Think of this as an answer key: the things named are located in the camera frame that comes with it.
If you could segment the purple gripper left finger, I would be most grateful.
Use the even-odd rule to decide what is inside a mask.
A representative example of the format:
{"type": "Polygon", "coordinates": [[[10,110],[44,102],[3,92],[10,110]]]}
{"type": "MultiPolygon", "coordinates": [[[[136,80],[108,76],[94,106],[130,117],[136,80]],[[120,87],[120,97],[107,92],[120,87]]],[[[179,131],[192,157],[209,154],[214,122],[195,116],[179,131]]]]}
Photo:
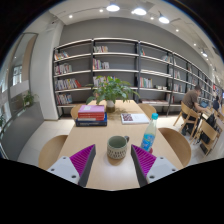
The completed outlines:
{"type": "Polygon", "coordinates": [[[95,155],[95,145],[90,145],[70,157],[62,156],[48,169],[48,172],[85,187],[95,155]]]}

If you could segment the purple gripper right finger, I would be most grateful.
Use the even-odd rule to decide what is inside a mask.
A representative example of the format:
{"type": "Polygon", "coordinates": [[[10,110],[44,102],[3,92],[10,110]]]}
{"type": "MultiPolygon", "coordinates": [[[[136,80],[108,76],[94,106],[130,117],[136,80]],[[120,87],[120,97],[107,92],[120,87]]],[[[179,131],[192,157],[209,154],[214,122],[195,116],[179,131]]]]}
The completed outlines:
{"type": "Polygon", "coordinates": [[[135,145],[131,145],[131,156],[141,187],[177,171],[177,168],[165,157],[156,157],[135,145]]]}

